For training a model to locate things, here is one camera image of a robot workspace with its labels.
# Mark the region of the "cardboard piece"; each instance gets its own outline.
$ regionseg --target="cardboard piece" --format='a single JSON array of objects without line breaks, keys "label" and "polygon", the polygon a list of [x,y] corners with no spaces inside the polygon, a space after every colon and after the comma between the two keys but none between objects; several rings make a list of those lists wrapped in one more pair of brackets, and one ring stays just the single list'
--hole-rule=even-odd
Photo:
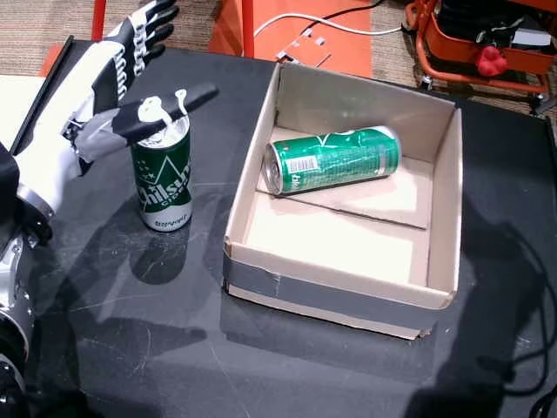
[{"label": "cardboard piece", "polygon": [[[266,192],[260,171],[270,141],[373,125],[399,134],[403,164],[390,178],[287,199]],[[228,292],[408,339],[427,334],[458,288],[461,154],[451,102],[279,64],[226,229]],[[340,292],[338,303],[326,289]],[[388,314],[379,314],[382,300]]]}]

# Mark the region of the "red knob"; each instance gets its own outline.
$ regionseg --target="red knob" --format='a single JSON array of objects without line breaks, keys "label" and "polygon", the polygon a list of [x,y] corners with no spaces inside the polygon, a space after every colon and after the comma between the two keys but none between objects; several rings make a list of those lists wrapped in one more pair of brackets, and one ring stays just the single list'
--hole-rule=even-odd
[{"label": "red knob", "polygon": [[495,77],[508,69],[508,62],[501,52],[494,46],[487,46],[481,50],[476,61],[478,72],[484,77]]}]

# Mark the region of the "black tabletop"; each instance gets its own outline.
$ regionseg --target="black tabletop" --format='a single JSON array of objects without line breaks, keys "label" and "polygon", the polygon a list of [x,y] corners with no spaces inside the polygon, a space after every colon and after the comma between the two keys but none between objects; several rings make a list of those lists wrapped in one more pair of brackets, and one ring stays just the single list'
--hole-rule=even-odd
[{"label": "black tabletop", "polygon": [[[71,46],[63,72],[87,45]],[[459,292],[431,335],[401,340],[221,289],[225,225],[272,67],[168,50],[136,81],[126,101],[204,81],[220,88],[191,115],[191,223],[144,226],[127,150],[72,182],[54,239],[34,252],[29,384],[76,416],[527,416],[557,382],[546,124],[457,100]]]}]

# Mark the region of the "silver can top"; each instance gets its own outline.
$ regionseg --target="silver can top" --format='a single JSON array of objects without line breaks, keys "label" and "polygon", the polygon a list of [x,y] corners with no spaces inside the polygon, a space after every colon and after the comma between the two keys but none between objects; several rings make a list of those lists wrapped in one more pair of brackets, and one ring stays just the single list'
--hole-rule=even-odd
[{"label": "silver can top", "polygon": [[164,149],[180,142],[190,129],[190,119],[186,116],[167,126],[162,131],[139,141],[138,144],[145,148]]},{"label": "silver can top", "polygon": [[263,160],[263,178],[267,184],[269,192],[272,194],[282,193],[282,165],[280,164],[277,150],[274,145],[267,144]]}]

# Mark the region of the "beverage can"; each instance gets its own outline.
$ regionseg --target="beverage can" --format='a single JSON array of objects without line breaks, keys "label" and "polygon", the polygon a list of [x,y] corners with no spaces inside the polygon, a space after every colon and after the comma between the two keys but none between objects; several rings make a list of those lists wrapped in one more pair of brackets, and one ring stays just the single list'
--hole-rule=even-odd
[{"label": "beverage can", "polygon": [[401,154],[394,131],[374,126],[269,144],[263,172],[271,193],[303,192],[388,176]]},{"label": "beverage can", "polygon": [[175,231],[191,217],[190,119],[131,146],[140,215],[151,229]]}]

